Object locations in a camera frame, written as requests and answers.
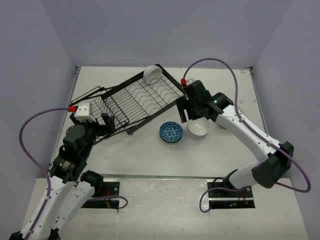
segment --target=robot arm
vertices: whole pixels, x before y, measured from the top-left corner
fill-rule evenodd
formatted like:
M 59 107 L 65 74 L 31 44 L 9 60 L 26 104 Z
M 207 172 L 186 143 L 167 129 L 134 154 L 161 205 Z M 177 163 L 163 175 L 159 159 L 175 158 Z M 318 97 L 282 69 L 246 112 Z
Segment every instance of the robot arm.
M 82 205 L 94 194 L 100 194 L 103 185 L 101 175 L 87 171 L 77 185 L 76 181 L 87 165 L 97 136 L 114 133 L 114 117 L 101 114 L 105 125 L 100 125 L 92 115 L 90 103 L 80 103 L 78 108 L 73 109 L 75 113 L 71 119 L 75 125 L 66 131 L 63 145 L 49 171 L 50 195 L 47 197 L 47 188 L 26 226 L 20 232 L 13 233 L 10 240 L 60 239 L 59 234 Z
M 226 187 L 241 189 L 260 184 L 265 188 L 271 188 L 291 167 L 291 161 L 288 158 L 270 147 L 268 143 L 261 141 L 242 123 L 242 120 L 249 123 L 261 136 L 267 138 L 269 143 L 279 146 L 290 156 L 293 155 L 293 146 L 289 142 L 281 144 L 278 140 L 268 136 L 241 112 L 241 118 L 239 118 L 232 100 L 226 95 L 219 92 L 211 96 L 199 80 L 186 85 L 184 91 L 186 95 L 176 102 L 183 123 L 187 121 L 185 110 L 189 119 L 196 120 L 203 117 L 211 119 L 232 132 L 258 160 L 253 166 L 229 174 L 224 179 Z

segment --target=gray wall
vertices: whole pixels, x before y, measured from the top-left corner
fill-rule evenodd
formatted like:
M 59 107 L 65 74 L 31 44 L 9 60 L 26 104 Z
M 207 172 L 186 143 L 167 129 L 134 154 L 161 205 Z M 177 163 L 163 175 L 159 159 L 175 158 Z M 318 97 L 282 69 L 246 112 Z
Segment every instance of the gray wall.
M 253 66 L 291 0 L 42 0 L 76 65 Z
M 294 0 L 253 70 L 268 129 L 295 146 L 295 158 L 308 173 L 310 193 L 296 193 L 311 240 L 320 239 L 320 1 Z M 297 168 L 295 187 L 305 188 Z
M 7 240 L 21 229 L 36 176 L 42 176 L 20 148 L 19 129 L 31 115 L 68 104 L 74 67 L 40 0 L 1 1 L 0 34 L 0 239 Z M 63 116 L 41 116 L 24 133 L 26 147 L 43 166 Z

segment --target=purple cable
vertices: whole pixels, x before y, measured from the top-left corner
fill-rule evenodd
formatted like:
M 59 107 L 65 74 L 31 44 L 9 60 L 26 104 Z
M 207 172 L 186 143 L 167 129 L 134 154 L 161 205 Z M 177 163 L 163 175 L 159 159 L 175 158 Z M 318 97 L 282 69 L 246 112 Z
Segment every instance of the purple cable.
M 125 200 L 125 205 L 118 207 L 118 209 L 123 209 L 128 205 L 128 199 L 126 199 L 124 196 L 118 196 L 118 195 L 94 197 L 94 198 L 88 199 L 87 202 L 97 201 L 97 200 L 106 200 L 106 199 L 123 199 L 123 200 Z
M 237 77 L 234 73 L 234 71 L 232 70 L 232 68 L 224 61 L 218 59 L 218 58 L 213 58 L 213 57 L 208 57 L 208 58 L 203 58 L 203 59 L 200 59 L 198 61 L 195 61 L 194 63 L 192 63 L 188 68 L 187 70 L 185 71 L 184 75 L 183 75 L 183 78 L 186 79 L 186 75 L 187 73 L 189 72 L 189 70 L 194 66 L 196 65 L 197 63 L 200 63 L 200 62 L 203 62 L 203 61 L 207 61 L 207 60 L 211 60 L 211 61 L 217 61 L 217 62 L 220 62 L 222 63 L 223 65 L 225 65 L 231 72 L 232 76 L 233 76 L 233 79 L 234 79 L 234 85 L 235 85 L 235 95 L 234 95 L 234 110 L 236 112 L 236 115 L 238 116 L 239 119 L 241 119 L 242 117 L 240 116 L 240 113 L 239 113 L 239 110 L 238 110 L 238 91 L 239 91 L 239 87 L 238 87 L 238 80 L 237 80 Z M 269 143 L 269 141 L 267 139 L 265 139 L 263 136 L 261 136 L 258 132 L 256 132 L 245 120 L 242 120 L 243 124 L 253 133 L 255 134 L 258 138 L 260 138 L 262 141 L 264 141 L 265 143 L 269 144 L 271 147 L 273 147 L 274 149 L 276 149 L 277 151 L 279 151 L 280 153 L 282 153 L 284 156 L 286 156 L 298 169 L 299 171 L 302 173 L 305 181 L 306 181 L 306 184 L 307 184 L 307 187 L 306 189 L 298 189 L 298 188 L 295 188 L 295 187 L 292 187 L 292 186 L 288 186 L 286 184 L 283 184 L 283 183 L 280 183 L 280 182 L 276 182 L 276 184 L 282 186 L 282 187 L 285 187 L 285 188 L 288 188 L 288 189 L 291 189 L 291 190 L 294 190 L 294 191 L 297 191 L 297 192 L 300 192 L 300 193 L 308 193 L 311 189 L 311 183 L 310 183 L 310 179 L 309 177 L 307 176 L 306 172 L 303 170 L 303 168 L 300 166 L 300 164 L 298 164 L 296 162 L 296 160 L 294 160 L 289 154 L 287 154 L 285 151 L 283 151 L 282 149 L 280 149 L 278 146 L 274 145 L 273 143 Z M 230 191 L 230 192 L 240 192 L 242 189 L 245 189 L 244 188 L 241 188 L 241 189 L 228 189 L 228 188 L 223 188 L 223 187 L 213 187 L 213 188 L 210 188 L 208 189 L 207 191 L 205 191 L 201 198 L 200 198 L 200 203 L 199 203 L 199 206 L 200 206 L 200 210 L 201 212 L 203 213 L 207 213 L 209 210 L 207 211 L 203 211 L 203 209 L 201 208 L 201 203 L 202 203 L 202 199 L 204 198 L 205 194 L 208 193 L 208 192 L 211 192 L 211 191 L 214 191 L 214 190 L 225 190 L 225 191 Z
M 23 138 L 22 138 L 22 134 L 23 134 L 23 131 L 26 127 L 26 125 L 34 118 L 42 115 L 42 114 L 46 114 L 46 113 L 49 113 L 49 112 L 53 112 L 53 111 L 60 111 L 60 110 L 65 110 L 65 111 L 68 111 L 69 108 L 66 108 L 66 107 L 60 107 L 60 108 L 52 108 L 52 109 L 48 109 L 48 110 L 45 110 L 45 111 L 41 111 L 41 112 L 38 112 L 37 114 L 31 116 L 28 120 L 26 120 L 24 122 L 24 124 L 22 125 L 22 127 L 20 128 L 20 132 L 19 132 L 19 142 L 20 142 L 20 145 L 21 145 L 21 148 L 22 150 L 24 151 L 24 153 L 31 159 L 31 161 L 41 170 L 41 172 L 43 172 L 43 174 L 45 175 L 45 178 L 46 178 L 46 181 L 47 181 L 47 184 L 48 184 L 48 188 L 47 188 L 47 191 L 46 191 L 46 196 L 49 197 L 50 196 L 50 191 L 51 191 L 51 182 L 50 182 L 50 178 L 49 178 L 49 175 L 47 174 L 47 171 L 40 165 L 40 163 L 37 162 L 37 160 L 34 159 L 33 156 L 31 156 L 31 154 L 28 152 L 28 150 L 26 149 L 25 147 L 25 144 L 24 144 L 24 141 L 23 141 Z M 43 201 L 43 204 L 40 208 L 40 211 L 38 212 L 37 216 L 35 217 L 34 221 L 33 221 L 33 224 L 31 225 L 30 227 L 30 232 L 25 236 L 24 240 L 27 240 L 31 234 L 31 232 L 33 231 L 33 229 L 35 228 L 35 225 L 37 224 L 42 212 L 44 211 L 45 209 L 45 206 L 47 204 L 47 199 L 45 199 Z

